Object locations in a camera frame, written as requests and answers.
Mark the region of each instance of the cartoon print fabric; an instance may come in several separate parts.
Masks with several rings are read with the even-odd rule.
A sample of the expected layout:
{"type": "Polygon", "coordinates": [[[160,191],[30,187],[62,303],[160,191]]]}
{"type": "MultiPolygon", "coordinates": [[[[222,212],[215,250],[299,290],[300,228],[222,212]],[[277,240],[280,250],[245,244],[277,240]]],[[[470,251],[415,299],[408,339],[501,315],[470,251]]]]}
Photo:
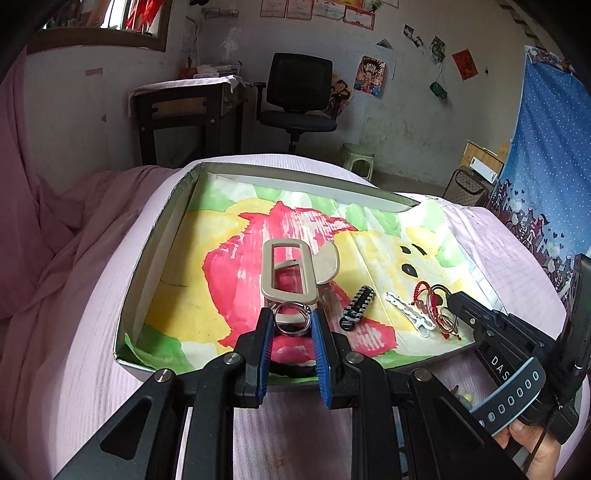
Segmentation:
{"type": "Polygon", "coordinates": [[[535,256],[564,303],[574,256],[591,245],[591,99],[570,73],[525,62],[517,129],[488,209],[535,256]]]}
{"type": "MultiPolygon", "coordinates": [[[[340,271],[319,287],[330,327],[342,333],[343,308],[362,285],[377,293],[365,317],[346,332],[351,347],[385,367],[406,365],[470,344],[433,334],[422,338],[386,291],[412,302],[420,280],[463,290],[499,308],[498,299],[474,262],[457,243],[437,202],[402,213],[342,205],[312,194],[253,186],[212,174],[199,179],[168,254],[138,339],[126,343],[150,367],[177,373],[202,368],[231,351],[240,334],[256,326],[265,299],[260,291],[262,245],[269,238],[297,238],[313,253],[333,241],[340,271]]],[[[297,249],[277,249],[275,261],[293,259],[297,249]]],[[[277,283],[295,291],[299,277],[281,270],[277,283]]],[[[310,338],[278,336],[272,358],[289,364],[314,361],[310,338]]]]}

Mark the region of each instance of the red curtain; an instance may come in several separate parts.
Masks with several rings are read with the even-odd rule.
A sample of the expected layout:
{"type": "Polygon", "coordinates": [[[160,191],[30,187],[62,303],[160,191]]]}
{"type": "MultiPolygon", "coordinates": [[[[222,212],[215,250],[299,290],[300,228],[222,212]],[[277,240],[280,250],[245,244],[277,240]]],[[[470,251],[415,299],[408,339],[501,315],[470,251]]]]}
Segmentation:
{"type": "Polygon", "coordinates": [[[140,30],[144,25],[149,27],[163,3],[164,0],[136,0],[129,11],[125,28],[140,30]]]}

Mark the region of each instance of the window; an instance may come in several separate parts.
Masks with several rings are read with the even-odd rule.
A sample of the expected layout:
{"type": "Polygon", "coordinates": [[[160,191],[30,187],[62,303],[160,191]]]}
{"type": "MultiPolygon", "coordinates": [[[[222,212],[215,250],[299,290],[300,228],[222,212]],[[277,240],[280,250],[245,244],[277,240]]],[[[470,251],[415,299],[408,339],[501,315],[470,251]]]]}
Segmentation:
{"type": "Polygon", "coordinates": [[[29,53],[77,45],[165,51],[173,0],[70,0],[36,33],[29,53]]]}

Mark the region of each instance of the wire basket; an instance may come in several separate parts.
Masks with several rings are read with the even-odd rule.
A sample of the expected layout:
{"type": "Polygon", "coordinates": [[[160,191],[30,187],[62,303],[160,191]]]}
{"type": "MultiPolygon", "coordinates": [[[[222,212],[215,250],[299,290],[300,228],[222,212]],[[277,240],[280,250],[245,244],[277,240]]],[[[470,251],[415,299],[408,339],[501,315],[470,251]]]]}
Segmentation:
{"type": "Polygon", "coordinates": [[[468,167],[455,170],[443,198],[464,207],[484,207],[491,195],[492,185],[468,167]]]}

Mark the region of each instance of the green hanging basket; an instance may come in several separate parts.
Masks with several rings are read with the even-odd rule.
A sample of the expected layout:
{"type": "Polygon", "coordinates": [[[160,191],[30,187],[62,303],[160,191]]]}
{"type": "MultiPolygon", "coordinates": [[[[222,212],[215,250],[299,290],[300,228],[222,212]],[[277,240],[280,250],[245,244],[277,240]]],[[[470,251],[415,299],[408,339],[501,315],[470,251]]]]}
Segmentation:
{"type": "Polygon", "coordinates": [[[445,90],[445,88],[443,88],[441,85],[439,85],[439,83],[437,82],[433,82],[430,86],[429,89],[439,98],[445,100],[447,98],[447,92],[445,90]]]}

